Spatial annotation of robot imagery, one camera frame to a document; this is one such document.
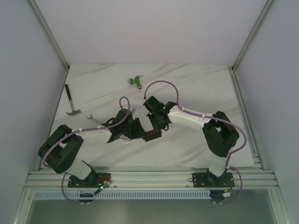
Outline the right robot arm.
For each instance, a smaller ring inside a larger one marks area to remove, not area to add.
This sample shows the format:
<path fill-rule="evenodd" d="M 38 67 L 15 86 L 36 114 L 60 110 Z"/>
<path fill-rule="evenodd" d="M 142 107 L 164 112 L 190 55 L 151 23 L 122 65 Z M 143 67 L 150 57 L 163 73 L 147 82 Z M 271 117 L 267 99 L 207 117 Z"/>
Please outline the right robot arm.
<path fill-rule="evenodd" d="M 196 116 L 195 112 L 181 111 L 177 103 L 170 101 L 163 104 L 154 96 L 146 99 L 143 105 L 149 111 L 147 117 L 154 131 L 168 131 L 169 124 L 185 125 L 203 131 L 208 148 L 212 152 L 207 182 L 212 186 L 218 186 L 224 179 L 229 151 L 240 137 L 236 128 L 229 124 L 230 120 L 225 113 L 218 111 L 215 114 Z"/>

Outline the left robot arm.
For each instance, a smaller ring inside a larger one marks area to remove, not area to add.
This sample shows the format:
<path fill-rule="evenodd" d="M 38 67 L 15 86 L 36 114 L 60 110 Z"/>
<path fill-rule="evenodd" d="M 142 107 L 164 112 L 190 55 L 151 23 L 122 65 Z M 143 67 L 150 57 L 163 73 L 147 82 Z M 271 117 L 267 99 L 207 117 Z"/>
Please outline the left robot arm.
<path fill-rule="evenodd" d="M 77 154 L 84 145 L 107 144 L 121 136 L 128 140 L 146 139 L 148 135 L 140 120 L 133 118 L 133 113 L 122 108 L 115 118 L 101 123 L 95 128 L 72 130 L 67 125 L 60 125 L 43 143 L 38 151 L 44 166 L 53 169 L 57 174 L 66 173 L 78 178 L 85 188 L 95 184 L 92 167 L 77 159 Z"/>

